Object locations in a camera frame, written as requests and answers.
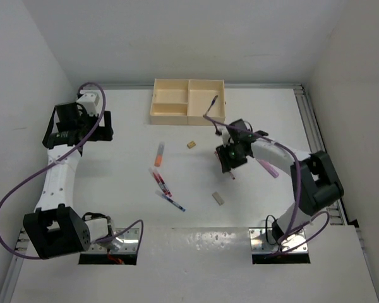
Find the red gel pen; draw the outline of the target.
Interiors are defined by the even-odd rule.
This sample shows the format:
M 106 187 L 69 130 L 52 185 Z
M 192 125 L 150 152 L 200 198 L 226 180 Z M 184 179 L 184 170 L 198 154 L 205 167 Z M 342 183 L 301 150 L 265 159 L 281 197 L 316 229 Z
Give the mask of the red gel pen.
M 236 178 L 235 178 L 234 174 L 231 171 L 223 172 L 223 164 L 222 164 L 222 162 L 220 160 L 219 154 L 216 151 L 214 151 L 214 155 L 216 156 L 217 160 L 220 163 L 220 166 L 221 166 L 221 169 L 222 169 L 222 173 L 225 174 L 225 175 L 228 175 L 232 180 L 235 180 Z

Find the blue gel pen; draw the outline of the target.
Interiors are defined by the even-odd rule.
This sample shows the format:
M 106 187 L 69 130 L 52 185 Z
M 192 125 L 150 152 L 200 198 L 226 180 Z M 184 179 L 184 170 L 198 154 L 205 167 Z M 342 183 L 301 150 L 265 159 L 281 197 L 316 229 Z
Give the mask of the blue gel pen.
M 215 95 L 215 96 L 214 96 L 214 98 L 212 99 L 212 101 L 211 101 L 211 103 L 210 103 L 208 109 L 207 109 L 206 112 L 204 113 L 204 116 L 207 116 L 207 115 L 208 115 L 208 113 L 210 112 L 211 108 L 214 106 L 215 102 L 217 101 L 218 97 L 219 97 L 218 95 Z

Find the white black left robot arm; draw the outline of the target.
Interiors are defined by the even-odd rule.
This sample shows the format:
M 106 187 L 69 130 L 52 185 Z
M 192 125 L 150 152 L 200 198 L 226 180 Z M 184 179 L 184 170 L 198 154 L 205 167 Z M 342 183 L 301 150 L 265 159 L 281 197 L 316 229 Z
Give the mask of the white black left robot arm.
M 86 251 L 94 233 L 73 209 L 73 188 L 83 149 L 76 146 L 85 136 L 89 141 L 111 141 L 111 113 L 104 112 L 104 125 L 97 126 L 100 109 L 84 98 L 54 107 L 42 144 L 47 149 L 49 170 L 41 197 L 23 227 L 41 259 Z

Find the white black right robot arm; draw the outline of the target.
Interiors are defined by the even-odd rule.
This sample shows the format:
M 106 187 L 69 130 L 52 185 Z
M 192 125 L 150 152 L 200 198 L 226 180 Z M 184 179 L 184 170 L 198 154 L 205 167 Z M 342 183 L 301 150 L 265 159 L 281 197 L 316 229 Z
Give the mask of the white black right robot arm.
M 264 131 L 253 132 L 238 119 L 215 129 L 222 138 L 216 148 L 223 173 L 246 163 L 248 158 L 262 160 L 290 176 L 294 202 L 272 223 L 271 238 L 280 244 L 344 195 L 344 188 L 329 154 L 292 149 L 268 138 Z

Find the pink highlighter marker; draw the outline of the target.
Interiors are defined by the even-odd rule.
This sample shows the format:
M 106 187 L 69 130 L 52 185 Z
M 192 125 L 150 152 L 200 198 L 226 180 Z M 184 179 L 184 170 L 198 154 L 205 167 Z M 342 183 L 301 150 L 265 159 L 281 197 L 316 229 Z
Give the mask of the pink highlighter marker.
M 270 163 L 257 159 L 257 162 L 273 177 L 273 178 L 278 178 L 279 173 L 276 171 L 276 169 L 271 166 Z

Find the small tan eraser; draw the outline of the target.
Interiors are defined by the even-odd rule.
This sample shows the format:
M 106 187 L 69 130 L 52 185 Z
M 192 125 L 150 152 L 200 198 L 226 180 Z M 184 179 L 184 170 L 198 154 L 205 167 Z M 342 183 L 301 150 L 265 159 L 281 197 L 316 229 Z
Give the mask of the small tan eraser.
M 191 148 L 193 148 L 193 147 L 195 147 L 196 146 L 196 143 L 194 142 L 194 141 L 191 141 L 191 142 L 189 142 L 188 144 L 187 144 L 187 147 L 189 148 L 189 149 L 191 149 Z

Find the grey speckled eraser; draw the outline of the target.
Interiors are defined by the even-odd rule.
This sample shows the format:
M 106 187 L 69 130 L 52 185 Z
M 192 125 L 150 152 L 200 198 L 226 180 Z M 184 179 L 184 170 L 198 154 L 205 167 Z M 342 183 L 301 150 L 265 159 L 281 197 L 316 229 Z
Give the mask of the grey speckled eraser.
M 214 198 L 214 200 L 217 202 L 219 206 L 222 206 L 225 203 L 225 201 L 222 199 L 222 197 L 220 196 L 218 192 L 214 192 L 212 194 L 212 197 Z

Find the orange highlighter marker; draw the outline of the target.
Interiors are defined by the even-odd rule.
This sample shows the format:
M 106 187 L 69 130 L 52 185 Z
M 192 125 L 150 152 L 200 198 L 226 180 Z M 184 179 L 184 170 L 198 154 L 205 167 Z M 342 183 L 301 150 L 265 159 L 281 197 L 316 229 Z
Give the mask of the orange highlighter marker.
M 154 166 L 155 167 L 160 167 L 163 159 L 163 154 L 164 154 L 164 148 L 165 148 L 165 143 L 162 141 L 159 143 L 158 149 L 157 149 L 157 154 L 155 157 L 155 162 Z

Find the cream wooden compartment tray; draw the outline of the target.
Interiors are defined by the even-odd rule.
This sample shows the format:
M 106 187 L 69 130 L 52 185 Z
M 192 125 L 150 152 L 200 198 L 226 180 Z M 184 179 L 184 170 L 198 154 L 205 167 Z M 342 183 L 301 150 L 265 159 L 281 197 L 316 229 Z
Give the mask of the cream wooden compartment tray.
M 156 79 L 153 84 L 150 122 L 154 125 L 210 126 L 203 118 L 212 99 L 218 99 L 208 116 L 224 122 L 226 95 L 223 80 Z

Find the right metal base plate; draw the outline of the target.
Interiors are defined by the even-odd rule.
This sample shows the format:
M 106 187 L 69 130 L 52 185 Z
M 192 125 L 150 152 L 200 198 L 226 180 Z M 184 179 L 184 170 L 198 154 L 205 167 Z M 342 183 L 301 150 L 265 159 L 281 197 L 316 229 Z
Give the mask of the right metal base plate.
M 287 239 L 278 244 L 272 236 L 272 228 L 249 229 L 251 252 L 253 254 L 274 254 L 274 253 L 307 253 L 308 245 L 304 230 L 300 230 L 290 235 Z

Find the metal base plate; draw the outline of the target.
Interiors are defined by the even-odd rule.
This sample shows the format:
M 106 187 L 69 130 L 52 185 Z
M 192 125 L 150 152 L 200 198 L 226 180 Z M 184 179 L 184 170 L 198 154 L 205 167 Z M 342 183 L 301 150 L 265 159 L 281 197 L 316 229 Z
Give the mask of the metal base plate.
M 249 229 L 251 252 L 253 254 L 274 254 L 274 253 L 307 253 L 308 245 L 304 230 L 300 230 L 290 235 L 287 239 L 278 244 L 272 236 L 272 228 Z
M 110 244 L 92 244 L 83 254 L 136 254 L 140 232 L 140 228 L 132 228 L 116 237 Z

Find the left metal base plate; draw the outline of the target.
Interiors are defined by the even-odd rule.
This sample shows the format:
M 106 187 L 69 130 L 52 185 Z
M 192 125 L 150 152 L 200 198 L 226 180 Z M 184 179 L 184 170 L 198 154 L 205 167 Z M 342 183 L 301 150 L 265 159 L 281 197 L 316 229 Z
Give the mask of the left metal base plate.
M 132 228 L 116 237 L 110 244 L 92 244 L 83 254 L 136 254 L 140 232 L 140 228 Z

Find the aluminium frame rail right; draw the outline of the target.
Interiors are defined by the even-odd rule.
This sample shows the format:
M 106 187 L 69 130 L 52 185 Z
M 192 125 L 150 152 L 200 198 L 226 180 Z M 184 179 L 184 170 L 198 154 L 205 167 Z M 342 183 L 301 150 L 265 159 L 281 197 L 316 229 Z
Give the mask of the aluminium frame rail right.
M 302 176 L 306 179 L 302 186 L 302 197 L 313 199 L 312 209 L 315 213 L 320 210 L 329 211 L 331 225 L 346 225 L 341 202 L 344 188 L 330 155 L 325 150 L 312 105 L 303 86 L 294 89 L 294 94 L 310 153 L 313 155 L 313 158 L 302 164 Z

